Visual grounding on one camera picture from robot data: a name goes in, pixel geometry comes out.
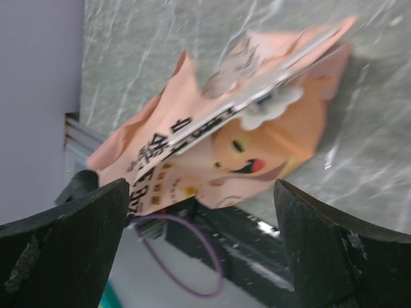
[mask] cartoon girl illustration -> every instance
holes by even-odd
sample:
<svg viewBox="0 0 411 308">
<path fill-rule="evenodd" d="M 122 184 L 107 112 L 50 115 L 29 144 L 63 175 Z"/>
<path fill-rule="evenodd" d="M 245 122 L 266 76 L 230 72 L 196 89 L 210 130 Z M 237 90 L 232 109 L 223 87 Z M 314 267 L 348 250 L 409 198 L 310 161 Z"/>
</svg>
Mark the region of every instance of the cartoon girl illustration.
<svg viewBox="0 0 411 308">
<path fill-rule="evenodd" d="M 303 97 L 279 118 L 251 131 L 241 129 L 241 119 L 235 119 L 214 133 L 213 168 L 221 175 L 209 184 L 221 186 L 230 178 L 274 181 L 312 157 L 326 123 L 320 93 L 333 85 L 331 77 L 307 77 Z"/>
</svg>

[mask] gray marble surface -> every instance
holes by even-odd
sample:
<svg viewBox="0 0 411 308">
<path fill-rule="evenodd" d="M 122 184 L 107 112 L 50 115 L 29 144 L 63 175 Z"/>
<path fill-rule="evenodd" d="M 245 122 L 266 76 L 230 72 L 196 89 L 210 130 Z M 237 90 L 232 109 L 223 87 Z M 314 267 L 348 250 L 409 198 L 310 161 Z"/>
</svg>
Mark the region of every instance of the gray marble surface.
<svg viewBox="0 0 411 308">
<path fill-rule="evenodd" d="M 183 49 L 202 85 L 247 29 L 359 21 L 354 55 L 316 156 L 287 180 L 383 227 L 411 233 L 408 0 L 86 0 L 81 122 L 109 135 L 164 87 Z M 276 224 L 272 191 L 240 205 Z"/>
</svg>

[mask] cartoon eye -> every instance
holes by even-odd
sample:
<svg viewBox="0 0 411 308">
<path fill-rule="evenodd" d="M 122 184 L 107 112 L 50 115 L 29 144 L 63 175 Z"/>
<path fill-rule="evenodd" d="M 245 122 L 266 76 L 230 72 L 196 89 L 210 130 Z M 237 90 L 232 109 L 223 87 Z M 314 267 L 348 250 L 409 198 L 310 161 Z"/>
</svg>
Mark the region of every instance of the cartoon eye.
<svg viewBox="0 0 411 308">
<path fill-rule="evenodd" d="M 244 146 L 241 144 L 240 141 L 238 140 L 233 140 L 232 141 L 232 146 L 238 153 L 243 153 L 244 152 Z"/>
</svg>

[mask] cartoon mouth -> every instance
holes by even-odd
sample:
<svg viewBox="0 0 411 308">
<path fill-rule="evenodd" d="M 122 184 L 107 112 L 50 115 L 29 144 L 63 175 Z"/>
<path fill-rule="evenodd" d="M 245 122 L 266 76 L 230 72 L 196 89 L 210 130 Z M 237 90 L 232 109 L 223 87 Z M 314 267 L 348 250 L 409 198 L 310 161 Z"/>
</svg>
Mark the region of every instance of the cartoon mouth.
<svg viewBox="0 0 411 308">
<path fill-rule="evenodd" d="M 261 159 L 249 159 L 247 161 L 247 164 L 242 167 L 241 169 L 237 169 L 237 170 L 230 170 L 229 172 L 233 172 L 233 173 L 254 173 L 254 172 L 258 172 L 261 169 L 263 169 L 265 166 L 265 162 L 264 160 Z"/>
<path fill-rule="evenodd" d="M 276 167 L 275 169 L 270 170 L 269 172 L 263 173 L 262 175 L 250 177 L 250 179 L 262 181 L 262 182 L 269 182 L 269 181 L 275 180 L 280 175 L 281 171 L 285 168 L 286 165 L 287 165 L 287 162 L 284 162 L 280 166 Z M 225 176 L 223 178 L 217 178 L 217 179 L 211 180 L 210 185 L 214 187 L 221 186 L 225 183 L 225 181 L 227 181 L 230 178 L 236 178 L 236 177 L 235 176 Z"/>
</svg>

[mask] purple cable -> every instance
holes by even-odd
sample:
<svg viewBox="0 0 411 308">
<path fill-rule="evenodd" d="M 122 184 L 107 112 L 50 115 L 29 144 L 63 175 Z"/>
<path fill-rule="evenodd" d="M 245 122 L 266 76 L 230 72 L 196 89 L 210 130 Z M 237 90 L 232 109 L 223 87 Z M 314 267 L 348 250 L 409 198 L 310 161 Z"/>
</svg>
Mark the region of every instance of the purple cable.
<svg viewBox="0 0 411 308">
<path fill-rule="evenodd" d="M 180 218 L 178 216 L 170 215 L 170 214 L 150 214 L 147 216 L 141 216 L 138 218 L 135 218 L 135 221 L 143 221 L 143 220 L 149 220 L 149 219 L 165 219 L 165 220 L 170 220 L 174 221 L 176 223 L 180 223 L 181 225 L 185 226 L 187 229 L 192 231 L 198 239 L 201 241 L 203 244 L 205 250 L 207 250 L 208 254 L 210 255 L 210 258 L 214 264 L 214 268 L 218 274 L 218 283 L 217 283 L 217 288 L 214 292 L 210 294 L 203 294 L 199 293 L 187 285 L 183 284 L 165 265 L 165 263 L 160 259 L 160 257 L 156 254 L 154 251 L 153 247 L 151 244 L 143 237 L 141 231 L 138 229 L 137 224 L 135 224 L 135 229 L 138 234 L 138 236 L 142 239 L 143 244 L 147 247 L 147 250 L 150 252 L 154 260 L 157 262 L 157 264 L 162 268 L 162 270 L 167 274 L 167 276 L 172 279 L 179 287 L 181 287 L 183 290 L 187 291 L 188 293 L 199 297 L 199 298 L 215 298 L 217 297 L 223 290 L 223 284 L 224 284 L 224 273 L 223 273 L 223 267 L 222 264 L 217 256 L 216 250 L 213 248 L 211 245 L 210 241 L 204 236 L 204 234 L 192 223 L 189 221 Z"/>
</svg>

